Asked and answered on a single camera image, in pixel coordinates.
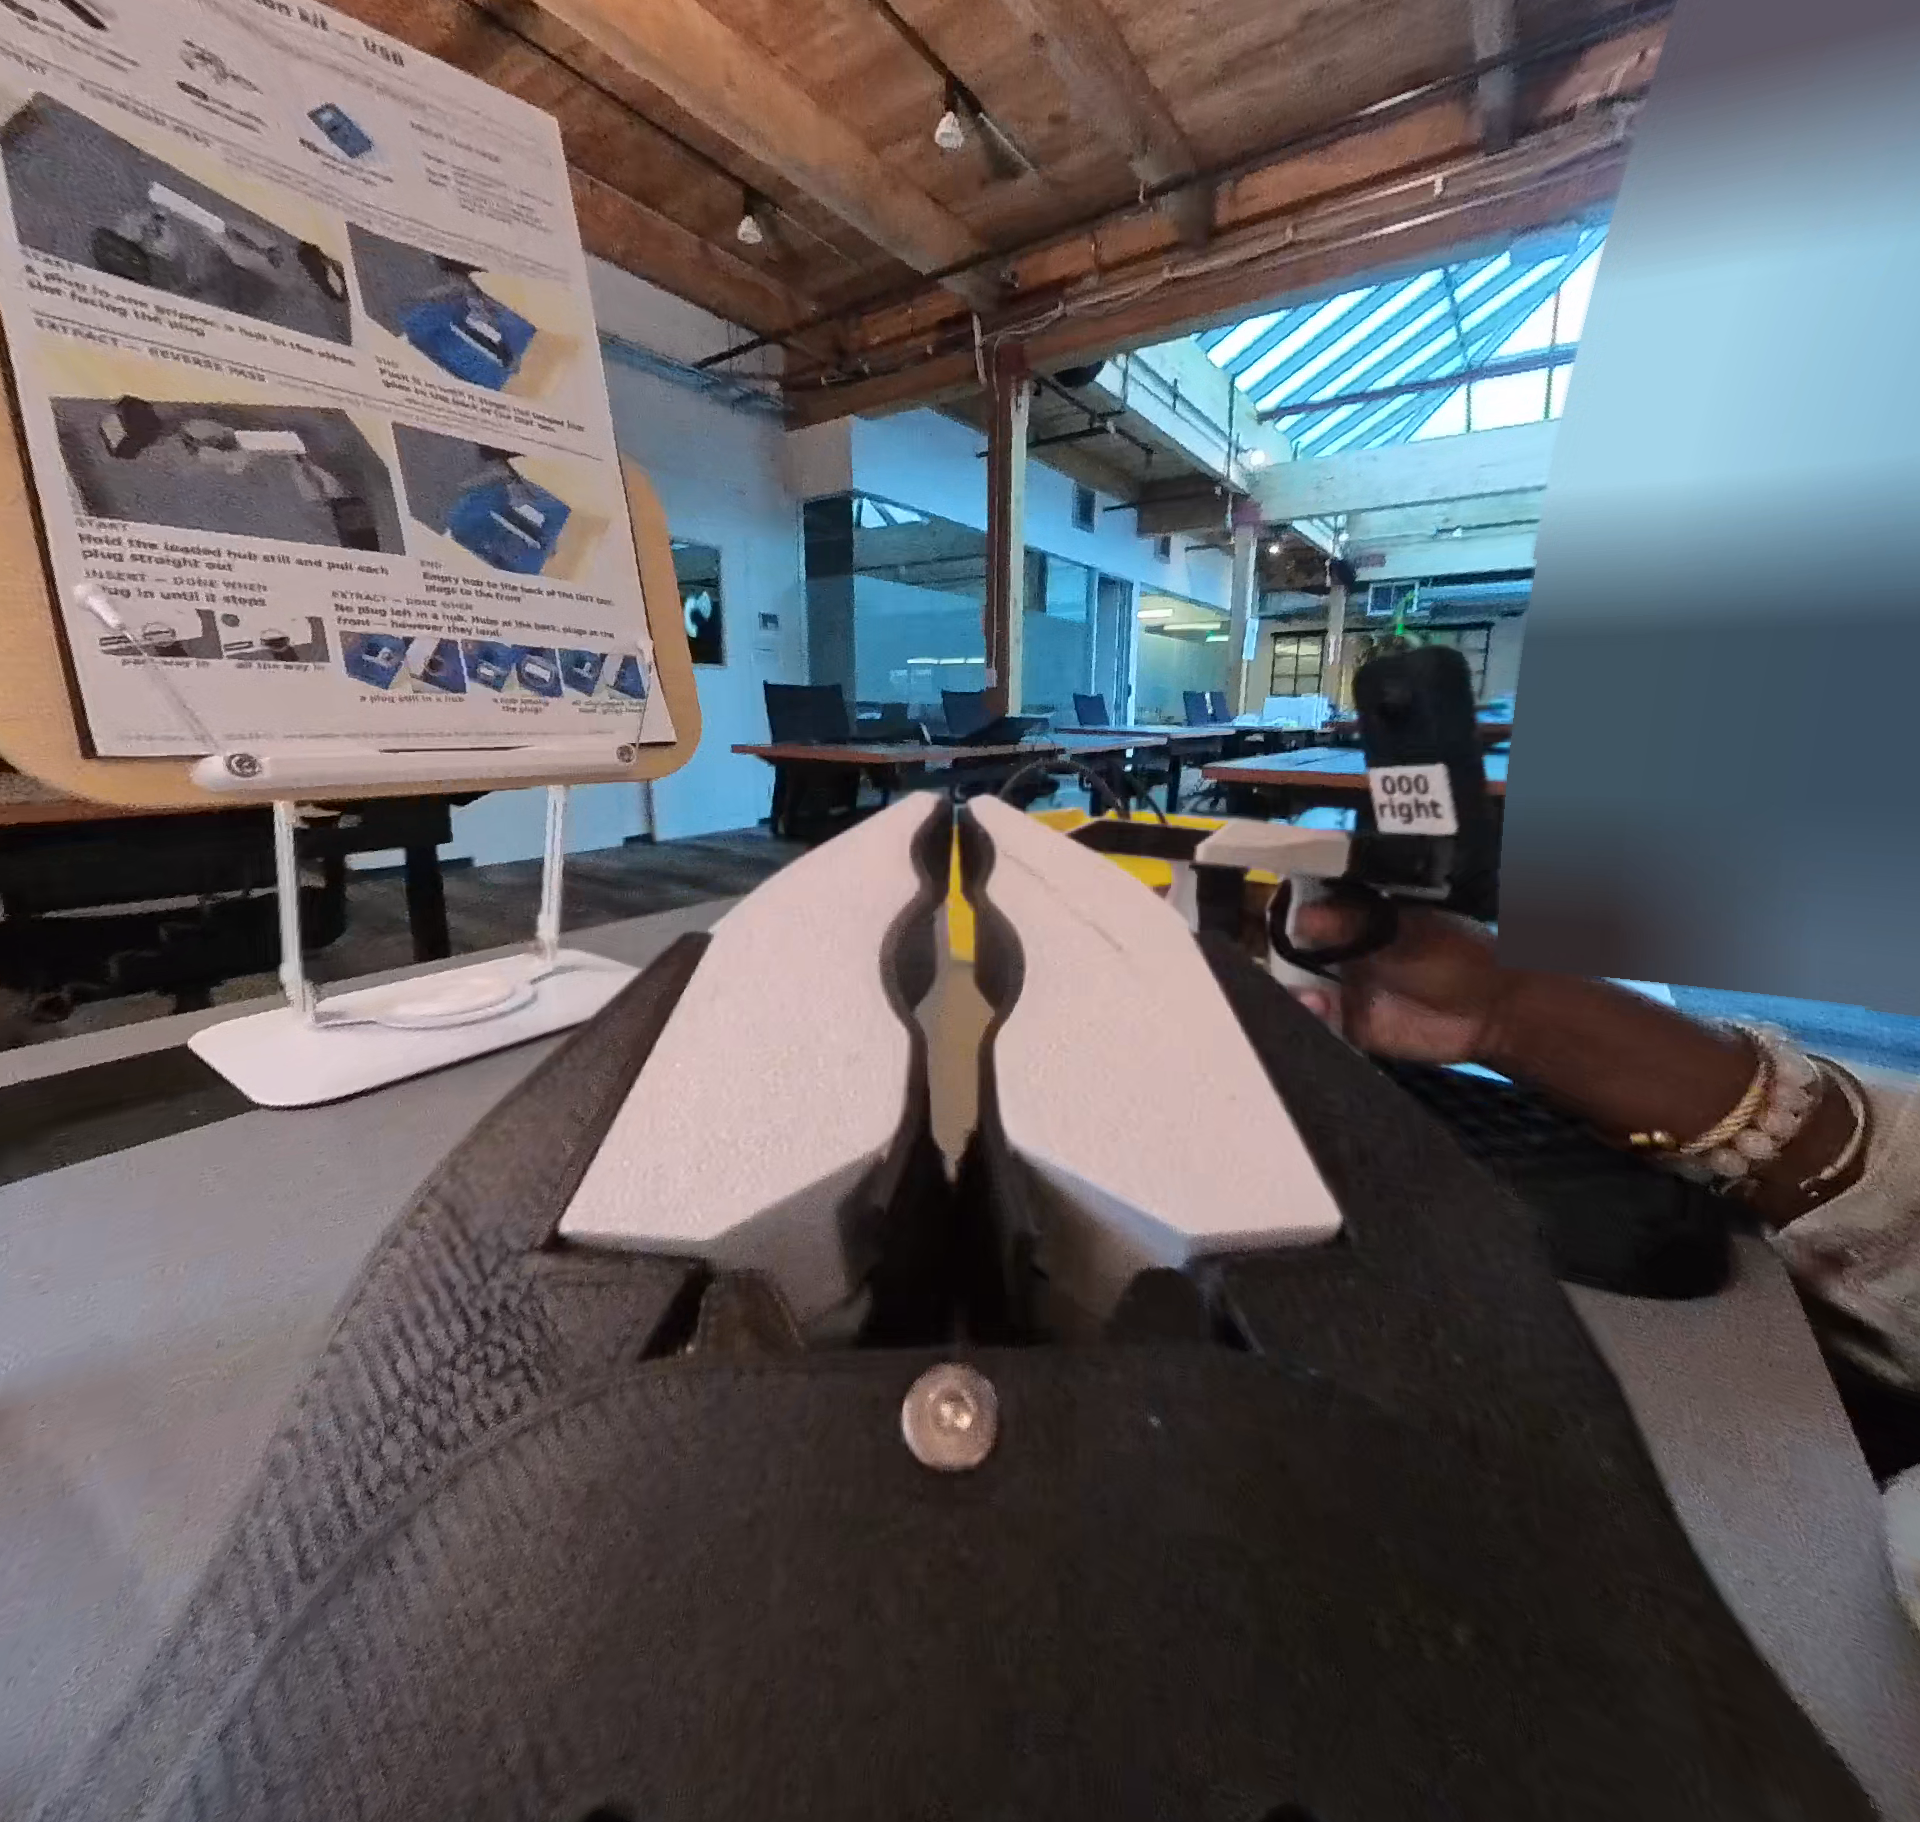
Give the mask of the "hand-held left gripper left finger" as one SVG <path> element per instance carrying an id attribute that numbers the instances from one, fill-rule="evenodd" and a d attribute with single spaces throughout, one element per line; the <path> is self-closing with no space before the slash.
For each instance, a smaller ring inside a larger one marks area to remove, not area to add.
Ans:
<path id="1" fill-rule="evenodd" d="M 845 1330 L 927 1125 L 918 1022 L 951 807 L 910 795 L 789 862 L 707 934 L 559 1220 L 577 1247 L 763 1278 Z"/>

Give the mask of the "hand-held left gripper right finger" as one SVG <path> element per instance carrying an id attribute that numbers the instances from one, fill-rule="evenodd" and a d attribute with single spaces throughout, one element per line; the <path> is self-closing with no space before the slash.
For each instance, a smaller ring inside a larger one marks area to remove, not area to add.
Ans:
<path id="1" fill-rule="evenodd" d="M 1146 1274 L 1328 1245 L 1336 1194 L 1188 914 L 1005 801 L 967 801 L 956 849 L 1007 1330 L 1095 1333 Z"/>

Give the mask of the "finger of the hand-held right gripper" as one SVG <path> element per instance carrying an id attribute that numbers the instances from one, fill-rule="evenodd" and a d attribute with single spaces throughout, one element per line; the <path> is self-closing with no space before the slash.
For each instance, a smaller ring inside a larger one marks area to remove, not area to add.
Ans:
<path id="1" fill-rule="evenodd" d="M 1332 881 L 1348 875 L 1355 838 L 1286 822 L 1223 822 L 1198 843 L 1192 867 Z"/>

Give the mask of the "person's right forearm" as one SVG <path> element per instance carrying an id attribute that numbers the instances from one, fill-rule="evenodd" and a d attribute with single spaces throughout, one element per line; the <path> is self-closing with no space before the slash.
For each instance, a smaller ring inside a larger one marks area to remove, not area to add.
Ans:
<path id="1" fill-rule="evenodd" d="M 1918 1393 L 1918 1098 L 1775 1026 L 1533 978 L 1501 1067 L 1762 1228 L 1832 1352 Z"/>

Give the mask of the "person's right hand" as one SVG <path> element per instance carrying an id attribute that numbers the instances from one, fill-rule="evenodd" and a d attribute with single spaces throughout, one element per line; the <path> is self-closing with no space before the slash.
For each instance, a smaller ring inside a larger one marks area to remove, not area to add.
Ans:
<path id="1" fill-rule="evenodd" d="M 1525 982 L 1498 961 L 1492 930 L 1401 902 L 1387 946 L 1288 991 L 1367 1056 L 1501 1070 Z"/>

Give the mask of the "long office desk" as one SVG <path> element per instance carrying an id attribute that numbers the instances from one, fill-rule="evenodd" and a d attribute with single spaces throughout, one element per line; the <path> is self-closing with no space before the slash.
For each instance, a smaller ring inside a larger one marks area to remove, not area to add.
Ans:
<path id="1" fill-rule="evenodd" d="M 1461 807 L 1466 786 L 1437 780 L 1389 782 L 1387 793 L 1370 780 L 1359 749 L 1315 746 L 1243 758 L 1215 761 L 1201 769 L 1207 784 L 1241 791 L 1262 800 L 1300 800 L 1306 807 L 1356 807 L 1359 801 L 1437 801 Z"/>
<path id="2" fill-rule="evenodd" d="M 861 800 L 856 819 L 818 841 L 842 834 L 850 826 L 894 807 L 913 793 L 958 798 L 1003 793 L 1014 789 L 1015 801 L 1031 801 L 1042 778 L 1086 774 L 1086 789 L 1117 798 L 1130 807 L 1134 784 L 1127 780 L 1134 757 L 1167 754 L 1167 732 L 1072 732 L 1033 734 L 1017 742 L 932 744 L 932 742 L 848 742 L 845 746 L 772 746 L 737 742 L 737 757 L 763 763 L 773 780 L 773 761 L 821 761 L 861 772 Z"/>

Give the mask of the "yellow plastic bin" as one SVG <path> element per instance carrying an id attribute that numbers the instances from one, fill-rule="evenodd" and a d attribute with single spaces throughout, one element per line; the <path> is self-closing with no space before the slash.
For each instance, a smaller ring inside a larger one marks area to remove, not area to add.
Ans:
<path id="1" fill-rule="evenodd" d="M 1031 966 L 1065 962 L 1062 948 L 1123 946 L 1135 934 L 1172 934 L 1192 920 L 1171 898 L 1172 867 L 1078 843 L 1081 830 L 1117 831 L 1118 822 L 1082 813 L 1017 815 L 977 801 L 953 819 L 948 875 L 948 955 L 977 959 L 1014 937 Z"/>

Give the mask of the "wooden backing board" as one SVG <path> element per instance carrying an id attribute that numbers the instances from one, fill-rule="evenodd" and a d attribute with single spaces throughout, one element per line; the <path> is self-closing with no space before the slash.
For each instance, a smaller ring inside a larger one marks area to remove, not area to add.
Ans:
<path id="1" fill-rule="evenodd" d="M 700 706 L 679 623 L 660 499 L 622 464 L 643 594 L 638 638 L 607 644 L 589 687 L 570 687 L 562 644 L 520 678 L 512 644 L 433 631 L 379 632 L 322 615 L 349 698 L 382 706 L 361 734 L 221 744 L 184 718 L 184 749 L 90 754 L 84 706 L 62 664 L 61 595 L 40 560 L 40 504 L 17 410 L 5 403 L 5 824 L 130 819 L 289 801 L 415 798 L 546 782 L 654 780 L 699 746 Z"/>

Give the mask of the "black oval desk pad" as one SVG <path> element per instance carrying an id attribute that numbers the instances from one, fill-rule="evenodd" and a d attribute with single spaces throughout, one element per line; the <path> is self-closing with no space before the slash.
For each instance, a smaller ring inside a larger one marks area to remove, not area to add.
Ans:
<path id="1" fill-rule="evenodd" d="M 1501 1077 L 1375 1067 L 1525 1206 L 1561 1281 L 1652 1302 L 1714 1299 L 1734 1281 L 1736 1222 L 1704 1188 Z"/>

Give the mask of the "printed instruction sheet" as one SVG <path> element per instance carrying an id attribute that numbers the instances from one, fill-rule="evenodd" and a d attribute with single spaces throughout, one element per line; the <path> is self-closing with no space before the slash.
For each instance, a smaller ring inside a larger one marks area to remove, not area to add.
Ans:
<path id="1" fill-rule="evenodd" d="M 3 22 L 82 750 L 668 746 L 557 123 L 322 0 Z"/>

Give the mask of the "dark wall screen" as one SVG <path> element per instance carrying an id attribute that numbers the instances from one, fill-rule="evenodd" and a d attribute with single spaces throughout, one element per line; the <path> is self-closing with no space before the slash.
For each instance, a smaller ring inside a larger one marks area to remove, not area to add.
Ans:
<path id="1" fill-rule="evenodd" d="M 675 535 L 670 553 L 691 658 L 697 668 L 724 666 L 729 653 L 723 552 L 709 542 Z"/>

